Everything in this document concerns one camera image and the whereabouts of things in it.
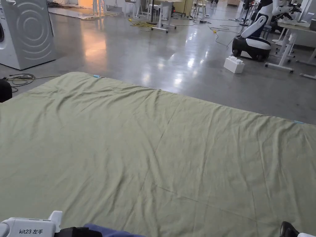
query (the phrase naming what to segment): label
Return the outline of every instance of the label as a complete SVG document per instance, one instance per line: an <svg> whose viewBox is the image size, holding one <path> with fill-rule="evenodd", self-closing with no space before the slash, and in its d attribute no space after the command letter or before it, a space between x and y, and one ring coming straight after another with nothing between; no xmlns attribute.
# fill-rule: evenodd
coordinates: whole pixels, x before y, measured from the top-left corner
<svg viewBox="0 0 316 237"><path fill-rule="evenodd" d="M43 230L37 229L20 229L19 234L42 234Z"/></svg>
<svg viewBox="0 0 316 237"><path fill-rule="evenodd" d="M3 9L0 8L0 18L5 20Z"/></svg>

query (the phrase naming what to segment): white foam block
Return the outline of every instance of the white foam block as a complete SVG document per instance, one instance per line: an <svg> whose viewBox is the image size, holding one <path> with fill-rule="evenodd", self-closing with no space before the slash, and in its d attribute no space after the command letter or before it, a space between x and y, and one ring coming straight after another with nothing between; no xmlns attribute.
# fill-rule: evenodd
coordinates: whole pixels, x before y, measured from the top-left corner
<svg viewBox="0 0 316 237"><path fill-rule="evenodd" d="M240 59L237 59L234 56L229 56L225 60L224 67L233 73L241 73L244 69L244 65L245 64Z"/></svg>

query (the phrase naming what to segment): bed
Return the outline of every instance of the bed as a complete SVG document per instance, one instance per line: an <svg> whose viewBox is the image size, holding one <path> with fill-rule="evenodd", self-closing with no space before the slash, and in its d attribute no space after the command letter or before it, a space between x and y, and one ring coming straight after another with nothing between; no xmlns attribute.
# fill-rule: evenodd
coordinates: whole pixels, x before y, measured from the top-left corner
<svg viewBox="0 0 316 237"><path fill-rule="evenodd" d="M0 220L316 234L316 127L73 72L0 104Z"/></svg>

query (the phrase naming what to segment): concrete floor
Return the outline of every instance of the concrete floor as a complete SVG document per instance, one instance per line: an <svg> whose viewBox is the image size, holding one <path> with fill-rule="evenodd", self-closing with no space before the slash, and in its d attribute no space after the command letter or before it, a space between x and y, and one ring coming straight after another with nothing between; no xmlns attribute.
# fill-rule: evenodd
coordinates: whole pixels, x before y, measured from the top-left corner
<svg viewBox="0 0 316 237"><path fill-rule="evenodd" d="M55 30L58 59L23 72L37 77L82 71L129 83L184 94L214 103L316 124L316 81L303 78L304 71L315 74L315 68L292 62L293 75L264 67L264 63L244 59L242 74L223 68L231 55L231 45L215 42L208 26L237 26L232 19L239 8L219 2L216 9L208 6L211 25L179 26L166 34L145 32L131 27L122 15L96 21L51 15ZM175 25L193 24L189 20L172 20ZM239 32L240 27L230 27ZM228 44L236 35L218 32L218 42ZM296 50L296 58L306 59L311 52ZM269 57L270 62L278 62ZM0 77L19 71L0 65ZM38 79L19 88L27 91L52 78Z"/></svg>

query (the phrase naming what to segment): washing machine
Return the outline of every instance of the washing machine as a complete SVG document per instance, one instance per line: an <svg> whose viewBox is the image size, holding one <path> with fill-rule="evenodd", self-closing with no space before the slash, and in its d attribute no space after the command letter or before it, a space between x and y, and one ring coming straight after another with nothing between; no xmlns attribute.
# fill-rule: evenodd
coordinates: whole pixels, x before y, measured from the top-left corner
<svg viewBox="0 0 316 237"><path fill-rule="evenodd" d="M0 64L23 70L55 59L46 0L0 0Z"/></svg>

